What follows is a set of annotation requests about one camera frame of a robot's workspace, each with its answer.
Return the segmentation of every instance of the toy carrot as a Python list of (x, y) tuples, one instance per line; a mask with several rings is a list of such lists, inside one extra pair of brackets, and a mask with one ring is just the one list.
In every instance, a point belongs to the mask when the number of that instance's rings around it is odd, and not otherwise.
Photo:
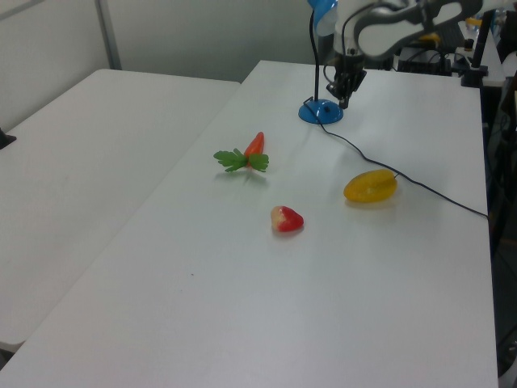
[(247, 158), (250, 157), (251, 154), (262, 154), (264, 152), (264, 132), (257, 133), (257, 136), (253, 141), (248, 145), (246, 151), (244, 151), (244, 156)]
[(213, 157), (218, 160), (219, 164), (228, 167), (225, 171), (232, 172), (239, 168), (250, 166), (257, 171), (264, 172), (269, 164), (269, 157), (263, 154), (264, 150), (264, 134), (259, 132), (253, 141), (248, 145), (244, 154), (237, 148), (231, 151), (216, 152)]

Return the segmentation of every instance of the black cable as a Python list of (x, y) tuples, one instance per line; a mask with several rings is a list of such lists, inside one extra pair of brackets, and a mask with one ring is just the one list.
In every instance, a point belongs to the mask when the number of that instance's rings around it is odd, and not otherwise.
[(347, 26), (348, 22), (350, 22), (352, 20), (352, 18), (354, 18), (361, 12), (364, 12), (369, 8), (375, 8), (376, 6), (379, 6), (379, 5), (378, 4), (368, 4), (367, 6), (362, 6), (356, 12), (354, 12), (352, 15), (350, 15), (348, 17), (348, 19), (345, 20), (345, 23), (343, 23), (343, 26), (341, 27), (341, 49), (343, 50), (343, 58), (347, 55), (347, 51), (345, 49), (345, 27)]
[(313, 53), (314, 53), (314, 61), (316, 62), (316, 68), (314, 70), (314, 100), (318, 101), (318, 92), (320, 88), (320, 59), (317, 55), (317, 49), (316, 49), (316, 41), (314, 40), (314, 11), (310, 15), (310, 22), (309, 22), (309, 36), (310, 36), (310, 44), (313, 46)]
[(402, 69), (401, 71), (405, 72), (405, 73), (409, 73), (409, 71), (407, 71), (407, 65), (409, 63), (411, 63), (417, 56), (421, 55), (421, 54), (424, 54), (426, 53), (427, 51), (430, 51), (430, 49), (428, 48), (424, 48), (423, 50), (420, 50), (420, 51), (417, 51), (415, 54), (413, 54), (411, 57), (407, 58), (404, 63), (402, 64)]
[(320, 121), (319, 117), (316, 116), (316, 113), (311, 109), (311, 107), (307, 104), (308, 101), (310, 101), (312, 99), (312, 97), (308, 98), (306, 101), (304, 101), (304, 105), (310, 110), (310, 112), (313, 114), (314, 118), (316, 119), (317, 123), (319, 124), (320, 127), (322, 127), (323, 131), (328, 134), (328, 135), (331, 135), (331, 136), (334, 136), (334, 137), (337, 137), (341, 140), (344, 140), (346, 143), (348, 143), (350, 146), (352, 146), (358, 153), (359, 155), (361, 155), (361, 157), (366, 160), (367, 162), (370, 162), (370, 163), (373, 163), (373, 164), (376, 164), (378, 166), (381, 166), (381, 167), (384, 167), (384, 168), (387, 168), (388, 170), (391, 170), (397, 174), (399, 174), (400, 176), (406, 178), (408, 181), (410, 181), (411, 183), (413, 184), (416, 184), (417, 186), (420, 186), (422, 188), (425, 188), (426, 190), (429, 190), (430, 192), (436, 194), (437, 196), (440, 196), (442, 197), (443, 199), (451, 202), (452, 204), (456, 205), (456, 206), (459, 206), (461, 207), (462, 209), (465, 209), (465, 210), (468, 210), (469, 212), (472, 212), (472, 213), (475, 213), (477, 214), (478, 216), (482, 216), (484, 218), (486, 218), (488, 220), (488, 216), (484, 213), (481, 213), (481, 212), (478, 212), (477, 210), (474, 210), (474, 209), (471, 209), (470, 207), (468, 206), (465, 206), (465, 205), (462, 205), (460, 204), (459, 202), (456, 202), (455, 200), (452, 200), (451, 198), (445, 196), (444, 194), (441, 194), (440, 192), (437, 192), (436, 190), (430, 188), (429, 186), (423, 184), (423, 183), (420, 183), (416, 180), (413, 180), (411, 179), (409, 176), (407, 176), (406, 174), (400, 172), (399, 170), (397, 170), (396, 168), (393, 168), (391, 166), (388, 166), (387, 164), (384, 164), (382, 162), (377, 162), (376, 160), (374, 159), (370, 159), (370, 158), (367, 158), (364, 154), (363, 154), (363, 151), (361, 151), (357, 146), (355, 146), (352, 142), (348, 141), (345, 137), (343, 136), (340, 136), (338, 135), (337, 133), (332, 133), (332, 132), (329, 132), (326, 130), (325, 126), (323, 125), (323, 123)]
[(325, 79), (327, 80), (328, 83), (332, 83), (333, 81), (329, 78), (328, 75), (326, 75), (326, 68), (329, 67), (328, 65), (324, 65), (323, 66), (323, 75), (325, 76)]

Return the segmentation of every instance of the red strawberry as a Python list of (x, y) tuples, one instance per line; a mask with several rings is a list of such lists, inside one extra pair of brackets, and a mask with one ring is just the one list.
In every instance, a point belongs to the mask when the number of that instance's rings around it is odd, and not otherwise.
[(271, 226), (279, 232), (291, 232), (304, 225), (304, 218), (287, 206), (275, 206), (271, 211)]

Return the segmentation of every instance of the white wall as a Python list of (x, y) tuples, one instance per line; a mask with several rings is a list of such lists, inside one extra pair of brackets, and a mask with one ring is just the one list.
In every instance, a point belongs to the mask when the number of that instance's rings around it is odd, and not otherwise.
[(313, 63), (306, 0), (103, 0), (123, 70), (241, 82), (261, 59)]
[(95, 0), (44, 0), (0, 20), (0, 37), (4, 131), (109, 67)]

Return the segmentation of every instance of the green leaf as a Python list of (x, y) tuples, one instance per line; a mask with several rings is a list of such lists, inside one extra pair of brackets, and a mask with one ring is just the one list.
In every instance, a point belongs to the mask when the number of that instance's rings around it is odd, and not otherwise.
[(231, 151), (218, 151), (213, 157), (218, 160), (223, 167), (228, 167), (225, 171), (232, 172), (244, 167), (248, 159), (237, 148)]
[(248, 162), (255, 170), (265, 172), (269, 165), (269, 157), (265, 154), (251, 154)]

